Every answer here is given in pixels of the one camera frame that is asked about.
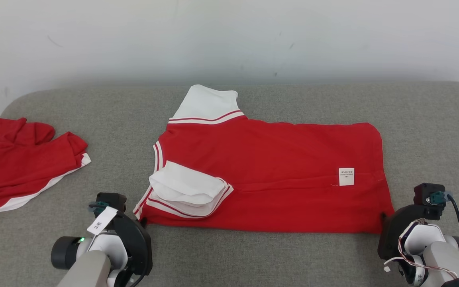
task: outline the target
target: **red garment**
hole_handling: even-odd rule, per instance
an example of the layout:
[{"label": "red garment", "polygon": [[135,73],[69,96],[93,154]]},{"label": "red garment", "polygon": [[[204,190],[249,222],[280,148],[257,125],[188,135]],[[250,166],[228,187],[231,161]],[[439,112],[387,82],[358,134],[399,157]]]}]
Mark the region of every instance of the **red garment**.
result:
[{"label": "red garment", "polygon": [[[234,91],[191,87],[154,145],[155,169],[172,161],[230,183],[234,191],[208,217],[182,214],[149,198],[138,219],[172,226],[270,232],[381,232],[394,212],[382,141],[368,123],[293,125],[247,118]],[[339,185],[340,168],[355,169]]]},{"label": "red garment", "polygon": [[68,132],[52,140],[54,134],[40,122],[0,118],[0,211],[21,207],[90,162],[81,138]]}]

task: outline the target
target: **white label sticker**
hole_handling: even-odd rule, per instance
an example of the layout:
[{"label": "white label sticker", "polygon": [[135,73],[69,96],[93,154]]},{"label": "white label sticker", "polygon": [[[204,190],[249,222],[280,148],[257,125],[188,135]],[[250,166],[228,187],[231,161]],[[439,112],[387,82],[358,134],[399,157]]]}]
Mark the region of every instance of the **white label sticker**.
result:
[{"label": "white label sticker", "polygon": [[88,227],[87,230],[95,235],[98,235],[111,222],[111,220],[113,220],[117,212],[117,209],[109,206],[106,207],[106,209],[102,211],[97,218],[95,218],[95,221],[90,225],[90,227]]},{"label": "white label sticker", "polygon": [[339,186],[353,185],[354,168],[339,169]]}]

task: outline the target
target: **white wall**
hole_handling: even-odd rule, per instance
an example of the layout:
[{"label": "white wall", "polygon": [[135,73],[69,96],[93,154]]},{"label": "white wall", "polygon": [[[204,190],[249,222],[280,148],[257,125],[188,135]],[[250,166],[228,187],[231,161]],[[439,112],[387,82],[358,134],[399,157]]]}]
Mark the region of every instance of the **white wall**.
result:
[{"label": "white wall", "polygon": [[459,81],[459,0],[0,0],[0,113],[82,83]]}]

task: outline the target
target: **gray fabric surface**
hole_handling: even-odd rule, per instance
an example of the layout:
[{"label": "gray fabric surface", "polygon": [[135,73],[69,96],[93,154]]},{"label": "gray fabric surface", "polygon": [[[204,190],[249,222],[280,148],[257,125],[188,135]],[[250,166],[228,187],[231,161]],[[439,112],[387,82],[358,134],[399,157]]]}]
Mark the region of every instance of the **gray fabric surface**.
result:
[{"label": "gray fabric surface", "polygon": [[[268,122],[371,122],[384,141],[395,209],[413,187],[444,184],[459,204],[459,83],[225,86],[249,118]],[[17,210],[0,213],[0,287],[55,286],[65,271],[49,255],[60,236],[84,236],[86,204],[100,191],[127,196],[131,210],[153,170],[152,144],[188,87],[50,90],[3,113],[46,122],[88,142],[92,163]],[[439,222],[457,236],[452,207]],[[153,270],[140,286],[406,286],[383,271],[371,234],[253,233],[150,226]]]}]

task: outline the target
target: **care tag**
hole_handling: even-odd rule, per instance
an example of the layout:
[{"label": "care tag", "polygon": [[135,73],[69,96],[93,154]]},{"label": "care tag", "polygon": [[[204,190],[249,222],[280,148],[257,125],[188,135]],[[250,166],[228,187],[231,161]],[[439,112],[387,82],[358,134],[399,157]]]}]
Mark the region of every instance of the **care tag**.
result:
[{"label": "care tag", "polygon": [[117,212],[117,209],[109,206],[106,207],[106,209],[102,211],[97,218],[95,218],[95,221],[90,225],[90,227],[88,227],[87,230],[95,235],[98,235],[111,222],[111,220],[113,220]]},{"label": "care tag", "polygon": [[354,168],[339,169],[339,186],[353,185]]}]

